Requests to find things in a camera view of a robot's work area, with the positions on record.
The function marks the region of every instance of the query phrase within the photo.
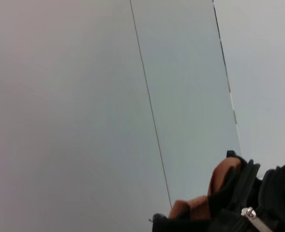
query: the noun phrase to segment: zipper pull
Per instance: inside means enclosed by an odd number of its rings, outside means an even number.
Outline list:
[[[252,207],[242,209],[241,215],[245,216],[260,232],[272,232],[272,230],[259,219]]]

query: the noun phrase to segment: white wall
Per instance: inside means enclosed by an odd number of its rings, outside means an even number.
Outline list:
[[[242,156],[285,164],[285,0],[216,0]]]
[[[170,209],[129,1],[0,1],[0,231],[151,231]]]
[[[172,203],[240,152],[211,0],[132,0]]]

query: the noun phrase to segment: seam line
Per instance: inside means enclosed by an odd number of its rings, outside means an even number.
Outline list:
[[[136,32],[136,37],[137,37],[137,42],[138,42],[138,47],[139,47],[139,53],[140,53],[140,58],[141,58],[141,63],[142,63],[143,75],[144,75],[144,79],[146,81],[146,86],[147,86],[147,91],[148,91],[148,97],[149,97],[150,108],[151,108],[151,113],[152,113],[152,118],[153,118],[153,123],[154,123],[154,128],[155,128],[157,145],[158,145],[159,152],[160,152],[160,155],[161,155],[161,161],[162,161],[162,166],[163,166],[163,171],[164,171],[164,177],[165,177],[166,188],[167,188],[167,193],[168,193],[168,198],[169,198],[169,204],[170,204],[170,208],[172,208],[170,194],[169,194],[169,189],[168,189],[168,183],[167,183],[167,178],[166,178],[166,172],[165,172],[165,168],[164,168],[163,156],[162,156],[160,142],[159,142],[159,139],[158,139],[158,133],[157,133],[156,123],[155,123],[155,118],[154,118],[154,112],[153,112],[153,107],[152,107],[152,103],[151,103],[149,85],[148,85],[148,81],[147,81],[147,77],[146,77],[146,70],[145,70],[145,67],[144,67],[142,54],[141,54],[141,48],[140,48],[140,42],[139,42],[139,38],[138,38],[138,32],[137,32],[137,27],[136,27],[136,21],[135,21],[135,16],[134,16],[132,0],[129,0],[129,2],[131,4],[131,9],[132,9],[132,15],[133,15],[133,20],[134,20],[135,32]]]
[[[233,96],[232,96],[232,93],[231,93],[231,86],[230,86],[230,84],[229,84],[229,78],[228,78],[228,72],[227,72],[227,65],[226,65],[226,61],[225,61],[224,50],[223,50],[223,45],[222,45],[222,39],[221,39],[221,34],[220,34],[220,28],[219,28],[218,18],[217,18],[217,16],[216,16],[216,10],[215,10],[214,0],[212,0],[212,4],[213,4],[213,10],[214,10],[215,21],[216,21],[216,27],[217,27],[218,33],[219,33],[219,39],[220,39],[222,57],[223,57],[223,61],[224,61],[225,72],[226,72],[227,83],[228,83],[228,90],[229,90],[231,105],[232,105],[232,108],[233,108],[233,114],[234,114],[236,129],[237,129],[237,136],[238,136],[238,141],[239,141],[240,152],[242,153],[240,132],[239,132],[238,124],[237,124],[235,107],[234,107],[234,104],[233,104]]]

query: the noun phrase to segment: bag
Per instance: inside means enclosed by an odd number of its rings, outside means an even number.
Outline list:
[[[168,218],[155,214],[152,231],[285,232],[285,165],[267,171],[263,181],[256,178],[259,166],[228,151],[208,195],[176,201]]]

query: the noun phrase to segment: black fabric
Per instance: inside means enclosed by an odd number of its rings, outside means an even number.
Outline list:
[[[256,184],[260,186],[257,216],[273,232],[285,232],[285,165],[268,170],[263,181]],[[237,212],[222,210],[207,232],[257,232],[257,229]]]
[[[211,220],[168,219],[163,215],[153,216],[152,232],[205,232]]]
[[[250,206],[273,232],[285,232],[285,165],[268,170],[261,181],[256,178],[259,164],[247,163],[234,151],[226,156],[241,160],[241,173],[238,176],[235,169],[230,170],[224,187],[208,197],[213,219],[190,220],[189,212],[176,219],[156,214],[153,232],[257,232],[241,216],[241,209]]]

